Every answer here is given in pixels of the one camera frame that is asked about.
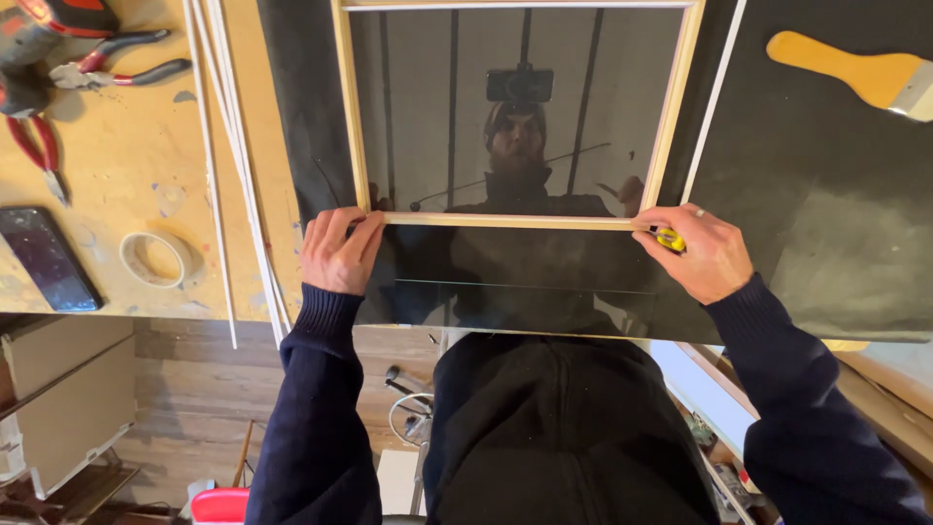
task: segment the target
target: smartphone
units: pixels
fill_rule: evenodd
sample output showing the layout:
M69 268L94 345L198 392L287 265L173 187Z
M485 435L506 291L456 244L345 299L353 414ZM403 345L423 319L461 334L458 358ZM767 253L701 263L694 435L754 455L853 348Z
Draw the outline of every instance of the smartphone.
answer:
M0 208L0 235L53 310L89 312L104 305L47 209Z
M553 87L553 69L528 66L486 73L486 100L490 102L549 102Z

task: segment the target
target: sweater sleeve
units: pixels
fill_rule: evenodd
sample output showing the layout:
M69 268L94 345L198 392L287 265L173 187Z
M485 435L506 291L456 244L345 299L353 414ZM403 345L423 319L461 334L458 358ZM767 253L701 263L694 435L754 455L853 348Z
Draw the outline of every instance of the sweater sleeve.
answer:
M352 328L363 298L301 290L301 312L280 348L285 380L245 523L381 523L369 437L356 413L363 367Z
M836 358L793 325L761 275L706 311L761 414L745 467L788 525L933 523L903 466L836 388Z

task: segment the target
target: paintbrush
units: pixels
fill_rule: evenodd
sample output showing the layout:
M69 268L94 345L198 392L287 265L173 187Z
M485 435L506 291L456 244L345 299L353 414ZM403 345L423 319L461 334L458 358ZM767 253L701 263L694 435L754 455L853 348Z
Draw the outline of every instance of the paintbrush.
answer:
M781 64L838 78L871 106L933 121L933 62L908 53L855 55L793 31L774 35L767 51Z

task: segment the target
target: sweater cuff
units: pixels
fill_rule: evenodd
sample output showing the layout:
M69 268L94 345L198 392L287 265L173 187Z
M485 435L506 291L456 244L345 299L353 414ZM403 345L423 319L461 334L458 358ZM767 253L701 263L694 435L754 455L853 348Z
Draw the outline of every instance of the sweater cuff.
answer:
M791 324L784 305L758 272L732 295L703 309L713 318L726 346L769 336Z
M349 336L356 320L356 310L365 297L326 291L301 283L301 312L295 321L295 331L324 337Z

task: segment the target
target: yellow screwdriver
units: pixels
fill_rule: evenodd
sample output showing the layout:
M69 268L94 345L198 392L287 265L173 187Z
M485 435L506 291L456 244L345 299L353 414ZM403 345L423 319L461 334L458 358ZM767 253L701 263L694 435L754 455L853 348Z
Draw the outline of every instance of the yellow screwdriver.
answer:
M658 242L661 243L665 248L672 249L678 253L687 251L687 242L684 241L684 238L674 230L661 228L657 232L648 230L648 233L657 237Z

